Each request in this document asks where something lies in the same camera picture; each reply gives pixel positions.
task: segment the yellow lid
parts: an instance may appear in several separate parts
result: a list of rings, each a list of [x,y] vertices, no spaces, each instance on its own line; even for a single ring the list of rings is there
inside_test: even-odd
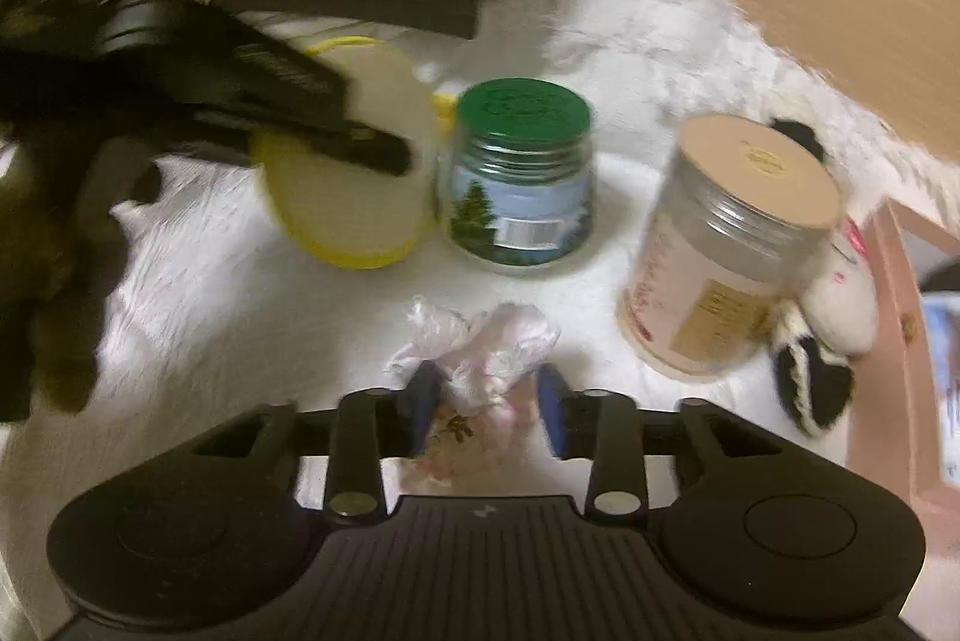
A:
[[[827,169],[786,135],[739,116],[689,119],[680,151],[728,194],[786,224],[829,229],[842,211]]]

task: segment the white fur rug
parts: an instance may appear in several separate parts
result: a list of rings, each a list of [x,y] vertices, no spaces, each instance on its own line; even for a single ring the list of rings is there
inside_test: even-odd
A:
[[[384,363],[406,342],[403,317],[417,294],[461,312],[503,300],[534,303],[562,328],[556,359],[576,387],[612,387],[666,409],[680,397],[709,397],[843,461],[845,427],[817,443],[802,438],[776,400],[765,356],[721,382],[690,387],[651,371],[618,333],[617,292],[677,125],[712,109],[760,119],[771,97],[807,98],[858,219],[891,194],[960,228],[957,167],[899,141],[877,116],[768,47],[732,0],[485,0],[480,35],[470,42],[391,26],[256,20],[304,42],[348,31],[392,40],[439,91],[525,74],[582,93],[596,112],[601,178],[592,255],[553,275],[517,280],[474,267],[431,238],[392,269],[344,272],[285,237],[255,173],[165,163],[160,202],[121,210],[136,251],[110,303],[94,399],[73,419],[37,403],[0,456],[0,556],[41,638],[69,617],[44,557],[47,528],[66,502],[258,403],[331,407],[344,392],[382,385]],[[651,471],[652,499],[669,502],[674,490],[661,468]],[[386,473],[395,487],[395,467]],[[322,475],[322,464],[308,467],[301,500],[319,500]],[[534,434],[509,470],[452,489],[582,498],[586,477],[582,464],[552,462]],[[947,583],[950,566],[931,567]],[[956,638],[960,623],[949,603],[949,596],[918,592],[909,618],[938,640]]]

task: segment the gold sticker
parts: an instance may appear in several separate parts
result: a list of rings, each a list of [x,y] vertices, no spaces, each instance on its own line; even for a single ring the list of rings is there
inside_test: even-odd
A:
[[[674,336],[671,351],[698,363],[725,363],[765,320],[769,297],[709,280]]]
[[[776,154],[772,154],[767,149],[760,149],[757,146],[747,146],[744,156],[747,162],[750,162],[760,173],[765,176],[774,176],[780,178],[786,173],[786,166],[779,160]]]

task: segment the white cloth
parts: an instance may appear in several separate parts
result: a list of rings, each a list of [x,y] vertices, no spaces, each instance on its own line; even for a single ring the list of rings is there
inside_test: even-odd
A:
[[[259,21],[304,40],[347,31],[329,20]],[[766,356],[716,384],[690,386],[647,368],[617,329],[618,290],[678,122],[691,112],[757,117],[771,93],[806,96],[823,119],[824,144],[848,169],[854,214],[864,216],[891,192],[958,224],[957,168],[902,144],[880,119],[769,48],[731,0],[485,0],[472,42],[385,26],[349,30],[408,50],[440,91],[526,74],[582,93],[598,130],[592,248],[549,275],[517,279],[475,266],[434,234],[395,267],[345,272],[310,258],[283,234],[256,173],[165,162],[160,202],[120,211],[133,261],[110,301],[103,376],[88,409],[69,417],[35,406],[0,458],[0,556],[40,637],[69,616],[44,557],[46,531],[66,502],[256,404],[293,399],[304,409],[332,407],[349,390],[382,386],[387,359],[407,341],[404,316],[419,294],[460,312],[532,303],[560,328],[554,359],[572,385],[609,387],[664,409],[688,395],[709,397],[841,461],[845,427],[816,443],[801,437],[776,400]],[[583,464],[551,461],[539,433],[525,457],[455,489],[582,499]],[[386,472],[392,483],[394,467]],[[323,464],[310,461],[301,500],[318,502],[322,476]],[[651,483],[653,500],[669,502],[665,467],[651,471]]]

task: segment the jar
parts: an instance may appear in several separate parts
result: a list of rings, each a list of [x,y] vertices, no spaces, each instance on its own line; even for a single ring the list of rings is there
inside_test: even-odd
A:
[[[467,90],[440,183],[450,240],[501,272],[553,264],[593,226],[590,109],[536,79],[496,79]]]
[[[841,216],[826,168],[736,116],[688,120],[619,322],[658,371],[707,380],[749,356],[770,306],[809,272]]]

